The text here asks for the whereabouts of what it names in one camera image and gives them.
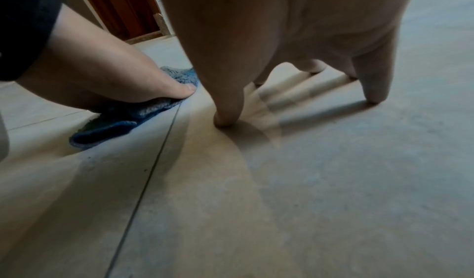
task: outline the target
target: concrete floor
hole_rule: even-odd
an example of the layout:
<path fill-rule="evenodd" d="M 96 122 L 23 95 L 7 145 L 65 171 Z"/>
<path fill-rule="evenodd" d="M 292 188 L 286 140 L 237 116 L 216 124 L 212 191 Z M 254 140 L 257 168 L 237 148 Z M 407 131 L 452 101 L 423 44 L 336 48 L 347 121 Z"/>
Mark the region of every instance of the concrete floor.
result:
<path fill-rule="evenodd" d="M 176 39 L 137 45 L 188 67 Z M 279 66 L 85 152 L 92 114 L 0 88 L 2 278 L 474 277 L 474 0 L 414 0 L 390 99 Z"/>

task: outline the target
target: wooden door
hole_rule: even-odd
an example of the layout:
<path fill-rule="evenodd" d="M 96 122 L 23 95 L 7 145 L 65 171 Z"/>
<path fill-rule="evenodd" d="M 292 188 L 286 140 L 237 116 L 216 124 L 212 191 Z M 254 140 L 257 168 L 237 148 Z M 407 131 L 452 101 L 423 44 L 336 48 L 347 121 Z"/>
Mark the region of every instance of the wooden door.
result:
<path fill-rule="evenodd" d="M 155 0 L 89 0 L 107 29 L 122 40 L 159 31 Z"/>

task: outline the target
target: blue cloth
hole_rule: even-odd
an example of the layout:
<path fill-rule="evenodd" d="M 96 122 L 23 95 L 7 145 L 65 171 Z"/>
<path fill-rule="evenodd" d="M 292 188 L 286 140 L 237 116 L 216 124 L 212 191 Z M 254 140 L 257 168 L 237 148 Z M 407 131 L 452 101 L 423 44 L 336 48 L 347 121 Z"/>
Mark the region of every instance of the blue cloth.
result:
<path fill-rule="evenodd" d="M 180 83 L 192 83 L 198 86 L 196 72 L 191 69 L 161 68 L 165 73 Z M 69 143 L 76 148 L 89 149 L 112 138 L 128 134 L 149 119 L 169 110 L 183 100 L 157 98 L 143 103 L 120 103 L 92 119 L 78 132 L 69 138 Z"/>

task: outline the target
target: microfiber cloth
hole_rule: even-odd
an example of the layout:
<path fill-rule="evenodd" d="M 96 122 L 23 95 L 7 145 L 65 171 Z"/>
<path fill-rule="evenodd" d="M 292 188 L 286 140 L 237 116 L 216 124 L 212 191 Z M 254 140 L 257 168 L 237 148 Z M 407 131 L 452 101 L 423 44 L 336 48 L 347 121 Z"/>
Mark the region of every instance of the microfiber cloth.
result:
<path fill-rule="evenodd" d="M 180 83 L 192 83 L 198 86 L 196 72 L 191 69 L 161 68 Z M 143 103 L 119 103 L 92 119 L 83 128 L 69 138 L 76 148 L 89 149 L 112 138 L 128 134 L 161 112 L 180 104 L 183 100 L 157 98 Z"/>

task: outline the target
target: black sleeve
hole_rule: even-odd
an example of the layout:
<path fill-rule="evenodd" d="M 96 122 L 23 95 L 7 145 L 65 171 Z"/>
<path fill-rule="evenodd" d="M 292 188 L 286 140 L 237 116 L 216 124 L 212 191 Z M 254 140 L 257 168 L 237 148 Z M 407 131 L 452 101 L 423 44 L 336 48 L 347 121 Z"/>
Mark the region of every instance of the black sleeve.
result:
<path fill-rule="evenodd" d="M 0 80 L 19 78 L 46 45 L 61 0 L 0 0 Z"/>

